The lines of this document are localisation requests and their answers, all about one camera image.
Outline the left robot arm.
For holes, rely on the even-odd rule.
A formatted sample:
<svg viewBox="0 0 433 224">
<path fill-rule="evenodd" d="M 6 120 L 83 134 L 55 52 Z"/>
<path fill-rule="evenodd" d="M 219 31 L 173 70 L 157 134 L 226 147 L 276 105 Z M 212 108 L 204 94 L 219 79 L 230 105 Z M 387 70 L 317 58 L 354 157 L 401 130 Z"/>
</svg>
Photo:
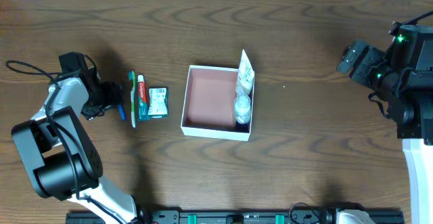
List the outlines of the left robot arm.
<svg viewBox="0 0 433 224">
<path fill-rule="evenodd" d="M 42 198 L 80 204 L 104 223 L 150 223 L 134 197 L 104 176 L 101 158 L 79 120 L 112 108 L 125 119 L 120 86 L 102 82 L 97 67 L 88 67 L 87 55 L 70 52 L 59 61 L 61 72 L 32 67 L 33 75 L 49 78 L 48 96 L 30 120 L 12 129 L 33 189 Z"/>
</svg>

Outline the blue disposable razor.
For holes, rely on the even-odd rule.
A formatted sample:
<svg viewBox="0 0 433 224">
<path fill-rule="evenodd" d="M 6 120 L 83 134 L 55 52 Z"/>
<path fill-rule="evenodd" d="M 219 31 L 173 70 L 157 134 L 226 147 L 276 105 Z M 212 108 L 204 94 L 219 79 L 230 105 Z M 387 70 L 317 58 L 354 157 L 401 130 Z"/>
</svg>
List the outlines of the blue disposable razor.
<svg viewBox="0 0 433 224">
<path fill-rule="evenodd" d="M 124 111 L 123 105 L 122 105 L 122 104 L 118 104 L 118 105 L 117 105 L 117 108 L 118 108 L 118 111 L 119 111 L 119 114 L 120 114 L 121 120 L 126 120 L 127 117 L 126 117 L 126 114 L 125 114 L 125 111 Z"/>
</svg>

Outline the white floral lotion tube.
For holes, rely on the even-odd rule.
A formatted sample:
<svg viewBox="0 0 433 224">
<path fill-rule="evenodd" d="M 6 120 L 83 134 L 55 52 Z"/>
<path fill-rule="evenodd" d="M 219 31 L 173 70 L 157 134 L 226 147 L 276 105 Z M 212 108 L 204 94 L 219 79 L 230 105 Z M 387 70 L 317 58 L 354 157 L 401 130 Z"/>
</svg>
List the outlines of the white floral lotion tube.
<svg viewBox="0 0 433 224">
<path fill-rule="evenodd" d="M 243 49 L 237 73 L 236 87 L 241 88 L 246 95 L 250 95 L 254 85 L 254 77 L 255 71 L 252 68 L 246 51 Z"/>
</svg>

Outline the clear pump soap bottle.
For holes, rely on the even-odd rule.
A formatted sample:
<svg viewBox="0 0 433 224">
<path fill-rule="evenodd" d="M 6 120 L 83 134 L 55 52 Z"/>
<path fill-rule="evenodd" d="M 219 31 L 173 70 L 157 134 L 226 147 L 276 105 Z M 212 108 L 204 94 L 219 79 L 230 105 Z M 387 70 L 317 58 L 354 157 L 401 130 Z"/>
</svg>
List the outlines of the clear pump soap bottle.
<svg viewBox="0 0 433 224">
<path fill-rule="evenodd" d="M 241 87 L 236 88 L 236 99 L 234 101 L 234 114 L 236 130 L 242 133 L 249 131 L 251 121 L 250 97 Z"/>
</svg>

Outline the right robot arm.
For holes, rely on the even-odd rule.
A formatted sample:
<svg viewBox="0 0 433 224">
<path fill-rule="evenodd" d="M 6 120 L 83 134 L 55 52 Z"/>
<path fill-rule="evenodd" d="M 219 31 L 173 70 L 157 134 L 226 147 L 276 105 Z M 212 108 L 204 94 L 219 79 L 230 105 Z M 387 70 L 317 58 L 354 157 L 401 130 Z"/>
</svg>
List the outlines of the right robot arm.
<svg viewBox="0 0 433 224">
<path fill-rule="evenodd" d="M 432 27 L 395 22 L 382 51 L 362 40 L 349 45 L 336 70 L 372 90 L 369 100 L 396 123 L 409 172 L 411 220 L 432 222 Z"/>
</svg>

